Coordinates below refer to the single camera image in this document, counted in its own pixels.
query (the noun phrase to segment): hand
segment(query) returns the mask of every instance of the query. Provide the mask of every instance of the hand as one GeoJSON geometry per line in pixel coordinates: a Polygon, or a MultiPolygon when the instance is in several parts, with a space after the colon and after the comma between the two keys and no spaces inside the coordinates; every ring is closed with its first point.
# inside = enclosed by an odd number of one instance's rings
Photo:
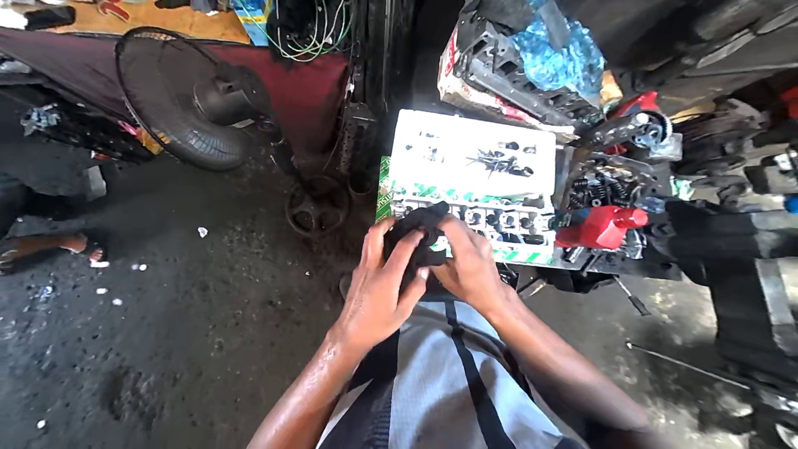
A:
{"type": "Polygon", "coordinates": [[[380,221],[366,234],[344,309],[333,326],[332,332],[356,350],[367,352],[391,336],[427,290],[429,268],[424,267],[399,296],[402,275],[424,233],[413,231],[399,240],[386,262],[382,255],[384,235],[395,222],[394,218],[380,221]]]}
{"type": "Polygon", "coordinates": [[[447,290],[483,316],[508,301],[518,300],[512,287],[499,277],[493,260],[493,247],[488,239],[451,214],[438,228],[446,234],[453,258],[445,265],[433,267],[433,273],[447,290]]]}

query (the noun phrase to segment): maroon cloth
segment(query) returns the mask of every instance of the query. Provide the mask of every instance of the maroon cloth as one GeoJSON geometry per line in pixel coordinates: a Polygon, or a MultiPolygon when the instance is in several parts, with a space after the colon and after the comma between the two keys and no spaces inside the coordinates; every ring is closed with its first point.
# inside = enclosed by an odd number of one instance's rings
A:
{"type": "MultiPolygon", "coordinates": [[[[0,28],[0,52],[44,74],[87,104],[132,122],[117,82],[116,37],[85,37],[0,28]]],[[[287,69],[268,48],[202,44],[219,58],[252,68],[263,79],[282,131],[298,154],[330,143],[346,82],[347,59],[328,54],[287,69]]]]}

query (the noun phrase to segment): blue plastic bag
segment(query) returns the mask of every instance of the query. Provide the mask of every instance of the blue plastic bag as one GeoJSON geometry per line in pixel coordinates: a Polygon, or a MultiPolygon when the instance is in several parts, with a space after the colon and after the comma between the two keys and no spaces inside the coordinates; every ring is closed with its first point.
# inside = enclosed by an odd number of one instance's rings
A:
{"type": "Polygon", "coordinates": [[[604,72],[604,56],[593,41],[591,32],[576,20],[567,19],[571,30],[568,43],[554,51],[540,12],[547,0],[528,0],[536,9],[526,30],[512,36],[523,60],[523,71],[538,89],[566,87],[599,107],[604,72]]]}

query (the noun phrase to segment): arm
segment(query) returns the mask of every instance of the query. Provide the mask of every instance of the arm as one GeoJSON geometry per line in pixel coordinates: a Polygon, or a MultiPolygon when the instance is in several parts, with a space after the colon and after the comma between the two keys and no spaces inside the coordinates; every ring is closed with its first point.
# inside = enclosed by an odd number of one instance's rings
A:
{"type": "Polygon", "coordinates": [[[607,443],[608,447],[652,447],[643,409],[532,313],[516,292],[501,281],[487,239],[451,216],[440,228],[452,246],[454,257],[446,265],[433,268],[438,280],[490,322],[547,392],[557,395],[586,419],[611,429],[605,441],[592,443],[599,446],[607,443]]]}
{"type": "Polygon", "coordinates": [[[423,237],[411,232],[385,261],[383,236],[394,219],[374,225],[352,274],[352,286],[341,316],[302,374],[288,387],[258,427],[249,449],[316,447],[338,396],[369,350],[407,320],[426,290],[428,268],[399,296],[399,284],[413,250],[423,237]]]}

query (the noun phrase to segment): dirty floor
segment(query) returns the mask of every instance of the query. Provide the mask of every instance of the dirty floor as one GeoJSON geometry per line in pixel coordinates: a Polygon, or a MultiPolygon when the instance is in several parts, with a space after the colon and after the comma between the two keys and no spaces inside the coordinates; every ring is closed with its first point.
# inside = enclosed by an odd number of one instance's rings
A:
{"type": "MultiPolygon", "coordinates": [[[[229,174],[166,156],[105,171],[109,195],[80,220],[14,226],[89,229],[112,263],[58,253],[0,278],[2,446],[244,447],[336,318],[338,279],[365,228],[354,221],[320,243],[298,236],[282,213],[289,184],[267,159],[229,174]]],[[[545,288],[527,303],[675,447],[747,447],[735,391],[624,347],[719,363],[706,289],[626,281],[654,316],[636,316],[615,286],[545,288]]]]}

